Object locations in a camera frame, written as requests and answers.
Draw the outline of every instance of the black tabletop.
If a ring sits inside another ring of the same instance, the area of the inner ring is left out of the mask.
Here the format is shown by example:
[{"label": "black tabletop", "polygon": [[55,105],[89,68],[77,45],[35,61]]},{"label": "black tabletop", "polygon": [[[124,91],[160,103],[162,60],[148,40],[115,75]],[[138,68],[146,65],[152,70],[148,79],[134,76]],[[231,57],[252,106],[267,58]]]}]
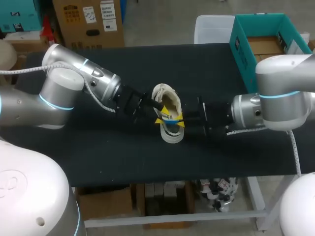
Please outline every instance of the black tabletop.
[{"label": "black tabletop", "polygon": [[[246,89],[229,44],[179,45],[79,52],[118,74],[139,91],[167,83],[181,98],[183,110],[205,101],[232,100]],[[31,54],[28,67],[41,65]],[[17,89],[39,93],[45,74],[20,76]],[[303,173],[315,171],[315,124],[294,131]],[[206,142],[196,129],[185,129],[179,144],[168,144],[159,126],[116,118],[82,93],[67,125],[60,130],[3,127],[7,141],[53,158],[72,186],[295,174],[289,136],[259,131]]]}]

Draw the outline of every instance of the white braided cable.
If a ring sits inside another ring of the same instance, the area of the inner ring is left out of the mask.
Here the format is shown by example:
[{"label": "white braided cable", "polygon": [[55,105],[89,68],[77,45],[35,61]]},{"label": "white braided cable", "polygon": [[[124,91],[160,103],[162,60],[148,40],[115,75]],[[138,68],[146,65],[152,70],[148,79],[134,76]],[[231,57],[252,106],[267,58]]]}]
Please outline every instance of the white braided cable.
[{"label": "white braided cable", "polygon": [[0,75],[17,75],[17,74],[25,74],[25,73],[31,73],[31,72],[36,72],[36,71],[40,71],[40,70],[50,70],[53,68],[66,68],[66,69],[71,69],[75,72],[77,72],[84,80],[84,85],[87,88],[89,94],[91,95],[91,97],[94,99],[94,101],[103,109],[109,111],[109,112],[113,112],[115,113],[116,111],[112,108],[106,107],[104,106],[99,100],[98,98],[94,95],[94,93],[92,92],[88,82],[86,81],[86,79],[84,78],[84,76],[82,75],[81,71],[69,64],[66,64],[64,62],[56,62],[52,65],[46,65],[46,66],[38,66],[38,67],[33,67],[33,68],[28,68],[28,69],[23,69],[23,70],[0,70]]},{"label": "white braided cable", "polygon": [[247,133],[247,132],[255,132],[255,131],[261,131],[267,129],[266,127],[261,128],[254,128],[254,129],[240,129],[240,130],[233,130],[231,132],[228,132],[226,135],[233,135],[233,134],[241,134],[241,133]]},{"label": "white braided cable", "polygon": [[295,159],[295,168],[296,168],[296,173],[300,177],[302,175],[301,173],[301,166],[300,166],[300,159],[299,159],[299,153],[297,151],[297,145],[294,137],[294,133],[292,130],[287,131],[287,134],[291,138],[291,143],[292,143],[292,148],[293,148],[293,154],[294,154],[294,159]]},{"label": "white braided cable", "polygon": [[[247,133],[247,132],[255,132],[255,131],[261,131],[267,129],[266,127],[261,127],[261,128],[254,128],[254,129],[241,129],[241,130],[234,130],[231,132],[228,132],[226,135],[233,135],[233,134],[241,134],[241,133]],[[289,130],[286,132],[290,138],[291,138],[291,143],[292,143],[292,148],[293,148],[293,154],[294,154],[294,160],[295,160],[295,168],[296,168],[296,173],[300,177],[301,174],[301,166],[300,166],[300,159],[299,159],[299,153],[297,150],[297,145],[294,137],[294,133],[292,130]]]},{"label": "white braided cable", "polygon": [[33,68],[28,68],[28,69],[23,69],[23,70],[0,70],[0,75],[18,75],[18,74],[26,74],[26,73],[31,73],[31,72],[36,72],[40,70],[49,70],[52,68],[69,68],[68,65],[62,64],[62,63],[54,63],[52,65],[45,65],[45,66],[38,66],[38,67],[33,67]]}]

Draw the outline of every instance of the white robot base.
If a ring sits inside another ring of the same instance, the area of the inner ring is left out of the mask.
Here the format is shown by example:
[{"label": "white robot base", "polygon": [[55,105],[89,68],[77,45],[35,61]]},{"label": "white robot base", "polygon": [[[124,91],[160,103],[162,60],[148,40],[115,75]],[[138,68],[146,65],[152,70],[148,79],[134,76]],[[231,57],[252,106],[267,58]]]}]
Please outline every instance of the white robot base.
[{"label": "white robot base", "polygon": [[86,236],[67,177],[49,157],[0,141],[0,235]]}]

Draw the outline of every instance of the floor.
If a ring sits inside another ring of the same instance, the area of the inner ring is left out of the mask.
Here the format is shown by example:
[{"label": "floor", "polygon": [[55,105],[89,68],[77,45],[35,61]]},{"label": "floor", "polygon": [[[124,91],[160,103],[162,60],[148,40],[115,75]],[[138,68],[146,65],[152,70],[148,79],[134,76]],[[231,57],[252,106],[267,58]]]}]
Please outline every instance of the floor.
[{"label": "floor", "polygon": [[[313,0],[128,0],[124,23],[125,44],[131,46],[192,44],[199,15],[233,15],[239,13],[284,12],[298,31],[315,38],[315,1]],[[265,201],[282,177],[259,177]],[[250,210],[246,186],[241,184],[231,211]],[[278,221],[265,232],[258,232],[254,220],[204,221],[185,230],[143,230],[142,226],[88,229],[88,236],[281,236]]]}]

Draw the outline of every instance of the white plastic container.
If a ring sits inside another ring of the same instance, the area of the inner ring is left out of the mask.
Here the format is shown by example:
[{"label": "white plastic container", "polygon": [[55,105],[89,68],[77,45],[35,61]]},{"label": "white plastic container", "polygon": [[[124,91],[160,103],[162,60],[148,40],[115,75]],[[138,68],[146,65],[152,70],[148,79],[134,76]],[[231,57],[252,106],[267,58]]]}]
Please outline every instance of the white plastic container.
[{"label": "white plastic container", "polygon": [[235,16],[198,16],[195,26],[194,44],[228,43],[232,33]]}]

